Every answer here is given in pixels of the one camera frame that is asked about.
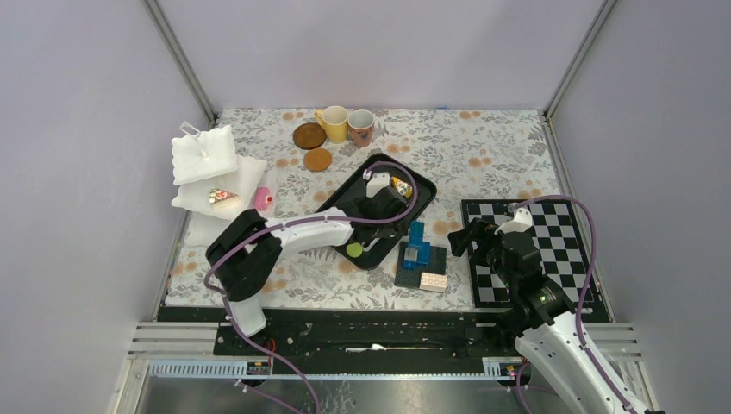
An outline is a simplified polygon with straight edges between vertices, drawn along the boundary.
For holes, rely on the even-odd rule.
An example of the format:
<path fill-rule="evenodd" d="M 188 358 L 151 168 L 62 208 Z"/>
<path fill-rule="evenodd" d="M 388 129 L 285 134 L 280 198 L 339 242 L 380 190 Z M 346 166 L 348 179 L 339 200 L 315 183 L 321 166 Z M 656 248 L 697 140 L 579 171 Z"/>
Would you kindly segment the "silver tongs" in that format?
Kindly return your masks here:
<path fill-rule="evenodd" d="M 377 245 L 378 245 L 378 244 L 379 244 L 379 243 L 380 243 L 381 241 L 382 241 L 382 239 L 381 239 L 381 238 L 374 238 L 374 239 L 373 239 L 373 240 L 371 240 L 371 241 L 368 241 L 368 242 L 364 242 L 364 243 L 362 244 L 363 252 L 365 253 L 365 252 L 369 252 L 369 251 L 371 251 L 371 250 L 372 250 L 372 249 L 374 249 L 374 248 L 375 248 L 375 247 L 376 247 L 376 246 L 377 246 Z"/>

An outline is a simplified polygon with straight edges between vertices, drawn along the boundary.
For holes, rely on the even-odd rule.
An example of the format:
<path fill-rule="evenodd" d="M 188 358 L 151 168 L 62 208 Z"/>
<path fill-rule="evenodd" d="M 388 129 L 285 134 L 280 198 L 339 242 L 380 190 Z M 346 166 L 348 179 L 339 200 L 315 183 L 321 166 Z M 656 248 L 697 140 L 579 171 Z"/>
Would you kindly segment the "pink square cake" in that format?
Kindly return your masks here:
<path fill-rule="evenodd" d="M 273 203 L 272 191 L 269 187 L 260 186 L 253 195 L 253 207 L 257 211 L 268 211 Z"/>

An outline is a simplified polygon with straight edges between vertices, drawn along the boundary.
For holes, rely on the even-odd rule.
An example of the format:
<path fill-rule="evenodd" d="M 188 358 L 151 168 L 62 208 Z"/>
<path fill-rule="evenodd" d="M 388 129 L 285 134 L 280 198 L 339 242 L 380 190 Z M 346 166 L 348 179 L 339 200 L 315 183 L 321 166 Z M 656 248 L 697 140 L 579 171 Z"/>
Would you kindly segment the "yellow cake slice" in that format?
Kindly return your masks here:
<path fill-rule="evenodd" d="M 396 190 L 398 194 L 403 196 L 405 199 L 411 199 L 413 195 L 413 186 L 398 177 L 392 177 L 390 179 L 390 185 Z"/>

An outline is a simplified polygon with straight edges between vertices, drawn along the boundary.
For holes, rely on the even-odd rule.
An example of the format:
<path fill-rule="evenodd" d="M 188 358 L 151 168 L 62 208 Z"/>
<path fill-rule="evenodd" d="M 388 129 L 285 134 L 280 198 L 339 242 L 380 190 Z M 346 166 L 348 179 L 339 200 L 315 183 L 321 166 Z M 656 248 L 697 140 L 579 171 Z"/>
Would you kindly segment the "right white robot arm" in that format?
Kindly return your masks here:
<path fill-rule="evenodd" d="M 574 413 L 652 412 L 597 348 L 578 307 L 545 275 L 532 226 L 520 209 L 500 226 L 476 218 L 448 236 L 454 256 L 475 246 L 470 262 L 507 286 L 511 308 L 497 318 L 497 349 L 526 358 Z"/>

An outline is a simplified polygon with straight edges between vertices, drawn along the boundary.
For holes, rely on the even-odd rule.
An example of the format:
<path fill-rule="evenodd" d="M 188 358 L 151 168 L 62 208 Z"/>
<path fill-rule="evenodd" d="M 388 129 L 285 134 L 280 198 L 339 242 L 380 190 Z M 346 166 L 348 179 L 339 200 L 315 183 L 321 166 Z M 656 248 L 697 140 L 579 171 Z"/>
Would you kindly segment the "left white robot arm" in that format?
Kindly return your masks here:
<path fill-rule="evenodd" d="M 257 354 L 267 343 L 260 291 L 277 264 L 290 254 L 326 246 L 364 243 L 396 235 L 415 208 L 417 191 L 407 198 L 387 185 L 373 197 L 338 201 L 318 213 L 267 219 L 244 211 L 209 246 L 210 269 L 204 285 L 222 296 L 234 343 Z"/>

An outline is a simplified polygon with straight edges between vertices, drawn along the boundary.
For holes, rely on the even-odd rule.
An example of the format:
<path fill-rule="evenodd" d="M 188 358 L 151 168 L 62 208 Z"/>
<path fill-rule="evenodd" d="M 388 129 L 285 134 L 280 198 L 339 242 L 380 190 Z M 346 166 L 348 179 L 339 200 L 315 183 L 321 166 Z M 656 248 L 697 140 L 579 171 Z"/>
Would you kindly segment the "white strawberry cake slice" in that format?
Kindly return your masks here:
<path fill-rule="evenodd" d="M 209 192 L 209 205 L 214 210 L 224 209 L 240 203 L 240 196 L 231 191 L 225 191 L 221 188 L 213 188 Z"/>

